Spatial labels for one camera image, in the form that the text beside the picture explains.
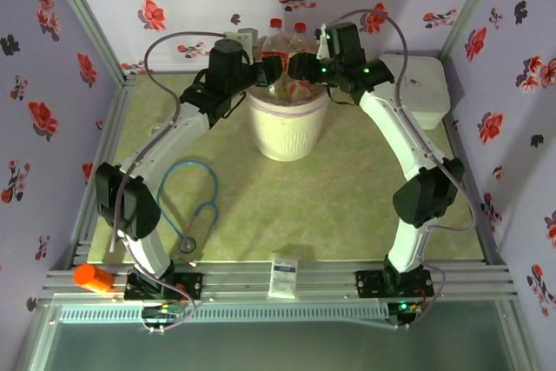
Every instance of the white bucket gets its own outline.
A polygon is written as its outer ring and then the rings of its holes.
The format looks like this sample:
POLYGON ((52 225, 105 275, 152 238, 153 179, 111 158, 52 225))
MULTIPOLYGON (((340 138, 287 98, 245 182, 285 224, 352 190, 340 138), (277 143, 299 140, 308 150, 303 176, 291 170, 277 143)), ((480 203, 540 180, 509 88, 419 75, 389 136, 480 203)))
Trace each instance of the white bucket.
POLYGON ((328 96, 323 92, 308 103, 280 106, 247 94, 249 125, 257 148, 276 161, 295 161, 319 141, 328 96))

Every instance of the white packet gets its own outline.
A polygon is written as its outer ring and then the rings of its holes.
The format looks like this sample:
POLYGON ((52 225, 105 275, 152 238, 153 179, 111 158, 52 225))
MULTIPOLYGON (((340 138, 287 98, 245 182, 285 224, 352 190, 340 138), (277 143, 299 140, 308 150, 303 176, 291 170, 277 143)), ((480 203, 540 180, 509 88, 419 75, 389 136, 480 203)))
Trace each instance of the white packet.
POLYGON ((270 272, 268 297, 294 299, 297 285, 297 261, 275 258, 270 272))

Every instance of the red bottle cap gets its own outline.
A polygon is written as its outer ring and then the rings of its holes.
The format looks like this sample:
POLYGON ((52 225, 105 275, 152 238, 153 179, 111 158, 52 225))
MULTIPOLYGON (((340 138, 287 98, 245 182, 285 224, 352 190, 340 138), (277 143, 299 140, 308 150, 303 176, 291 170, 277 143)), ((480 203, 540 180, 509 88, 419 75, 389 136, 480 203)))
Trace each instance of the red bottle cap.
POLYGON ((307 30, 307 25, 303 22, 298 22, 294 25, 295 32, 305 32, 307 30))
POLYGON ((281 19, 277 17, 270 19, 270 28, 281 28, 281 19))

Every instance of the vent grille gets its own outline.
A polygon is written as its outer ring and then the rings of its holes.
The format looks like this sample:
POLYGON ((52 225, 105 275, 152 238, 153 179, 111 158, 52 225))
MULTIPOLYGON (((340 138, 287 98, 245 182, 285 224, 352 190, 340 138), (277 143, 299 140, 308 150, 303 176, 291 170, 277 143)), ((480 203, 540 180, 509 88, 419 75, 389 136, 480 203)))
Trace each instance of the vent grille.
MULTIPOLYGON (((138 323, 141 306, 68 306, 64 323, 138 323)), ((387 319, 386 303, 199 306, 191 322, 345 321, 387 319)))

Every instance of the green floor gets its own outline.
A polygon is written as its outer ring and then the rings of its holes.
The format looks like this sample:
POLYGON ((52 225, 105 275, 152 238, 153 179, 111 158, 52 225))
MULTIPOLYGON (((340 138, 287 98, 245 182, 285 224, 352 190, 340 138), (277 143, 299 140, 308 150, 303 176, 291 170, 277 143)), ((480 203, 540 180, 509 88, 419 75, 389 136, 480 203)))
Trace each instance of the green floor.
MULTIPOLYGON (((178 94, 191 76, 157 75, 178 94)), ((331 103, 321 140, 297 162, 275 162, 253 144, 246 103, 194 143, 182 160, 208 163, 219 176, 221 218, 208 235, 210 210, 186 233, 197 240, 190 255, 177 250, 179 240, 161 220, 158 233, 175 260, 266 261, 275 253, 305 260, 382 259, 392 243, 398 218, 392 194, 404 182, 394 152, 361 109, 331 103)), ((172 101, 146 76, 139 76, 120 138, 115 162, 141 146, 165 120, 172 101)), ((427 132, 451 155, 442 127, 427 132)), ((199 168, 184 168, 169 177, 163 208, 184 228, 193 211, 213 192, 199 168)), ((443 224, 465 227, 471 221, 461 196, 443 224)), ((121 262, 123 247, 108 253, 109 227, 101 219, 89 253, 90 262, 121 262)), ((426 253, 431 259, 482 259, 475 233, 437 232, 426 253)))

